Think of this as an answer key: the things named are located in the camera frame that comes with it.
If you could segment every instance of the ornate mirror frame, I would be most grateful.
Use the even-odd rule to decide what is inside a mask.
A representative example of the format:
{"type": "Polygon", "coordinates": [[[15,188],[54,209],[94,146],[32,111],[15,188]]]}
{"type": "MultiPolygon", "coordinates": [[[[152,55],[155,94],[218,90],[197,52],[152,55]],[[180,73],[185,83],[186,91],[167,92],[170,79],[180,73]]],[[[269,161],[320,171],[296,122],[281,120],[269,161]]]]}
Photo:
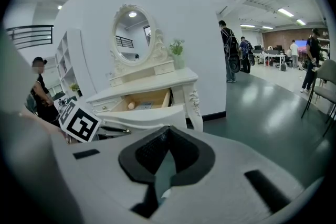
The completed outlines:
{"type": "Polygon", "coordinates": [[[164,62],[168,58],[167,49],[163,45],[162,32],[157,29],[155,20],[148,14],[142,7],[136,5],[122,5],[114,16],[112,34],[111,34],[111,49],[112,57],[114,58],[115,74],[120,75],[130,71],[136,71],[146,66],[154,65],[156,63],[164,62]],[[145,57],[139,61],[127,60],[118,51],[118,45],[116,42],[117,24],[121,16],[132,11],[142,12],[148,20],[151,27],[151,40],[149,43],[149,51],[145,57]]]}

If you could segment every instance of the black cap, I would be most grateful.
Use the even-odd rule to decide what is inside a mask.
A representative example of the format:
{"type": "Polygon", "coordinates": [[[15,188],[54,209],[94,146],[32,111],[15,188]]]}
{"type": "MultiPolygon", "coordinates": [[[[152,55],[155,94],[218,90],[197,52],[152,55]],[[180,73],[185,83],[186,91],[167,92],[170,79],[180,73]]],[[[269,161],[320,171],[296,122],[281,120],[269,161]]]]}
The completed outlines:
{"type": "Polygon", "coordinates": [[[32,63],[38,62],[38,61],[43,62],[44,64],[48,62],[47,60],[43,60],[42,57],[35,57],[32,63]]]}
{"type": "Polygon", "coordinates": [[[313,33],[314,33],[315,35],[317,35],[318,37],[320,36],[319,30],[318,30],[317,28],[314,28],[312,31],[313,31],[313,33]]]}

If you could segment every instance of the gray chair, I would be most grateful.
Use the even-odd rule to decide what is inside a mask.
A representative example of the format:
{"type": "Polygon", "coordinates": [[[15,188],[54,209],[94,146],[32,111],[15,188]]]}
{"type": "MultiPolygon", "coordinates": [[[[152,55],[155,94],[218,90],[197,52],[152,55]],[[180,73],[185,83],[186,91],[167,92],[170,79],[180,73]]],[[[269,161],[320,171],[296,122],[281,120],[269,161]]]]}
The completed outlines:
{"type": "MultiPolygon", "coordinates": [[[[324,61],[323,65],[315,72],[315,78],[314,78],[313,86],[311,89],[311,93],[310,93],[306,108],[301,116],[301,118],[303,118],[304,113],[306,112],[306,110],[309,109],[309,105],[311,103],[313,94],[316,93],[316,95],[319,95],[327,99],[334,105],[333,109],[331,110],[331,113],[328,115],[328,118],[326,121],[327,123],[330,120],[331,116],[333,115],[335,107],[336,107],[336,94],[326,88],[322,88],[320,86],[315,87],[317,78],[330,81],[331,83],[336,85],[336,62],[333,60],[326,60],[324,61]]],[[[333,117],[333,119],[330,121],[326,131],[323,134],[323,137],[326,135],[330,127],[334,127],[334,124],[335,124],[334,118],[335,117],[333,117]]]]}

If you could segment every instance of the oval mirror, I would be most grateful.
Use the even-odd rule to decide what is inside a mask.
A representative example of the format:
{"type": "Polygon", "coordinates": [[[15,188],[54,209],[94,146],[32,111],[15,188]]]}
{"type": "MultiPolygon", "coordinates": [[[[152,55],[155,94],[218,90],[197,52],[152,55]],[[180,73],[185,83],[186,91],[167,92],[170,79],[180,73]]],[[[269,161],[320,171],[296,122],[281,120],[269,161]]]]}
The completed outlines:
{"type": "Polygon", "coordinates": [[[151,27],[146,16],[138,9],[122,14],[116,25],[115,44],[119,55],[136,62],[150,52],[151,27]]]}

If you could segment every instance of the wooden wall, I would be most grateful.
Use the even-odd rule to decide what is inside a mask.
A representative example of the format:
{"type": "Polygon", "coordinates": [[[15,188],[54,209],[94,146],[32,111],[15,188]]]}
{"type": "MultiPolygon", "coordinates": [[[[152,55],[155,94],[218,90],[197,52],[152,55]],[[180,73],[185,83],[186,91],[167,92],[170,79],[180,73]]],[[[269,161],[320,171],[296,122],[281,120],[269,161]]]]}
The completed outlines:
{"type": "MultiPolygon", "coordinates": [[[[312,28],[302,28],[302,29],[292,29],[292,30],[282,30],[273,31],[262,34],[262,39],[264,40],[264,47],[267,49],[268,46],[276,47],[281,45],[286,51],[292,44],[292,40],[307,40],[311,35],[312,28]]],[[[319,28],[319,32],[322,37],[323,31],[328,31],[326,28],[319,28]]]]}

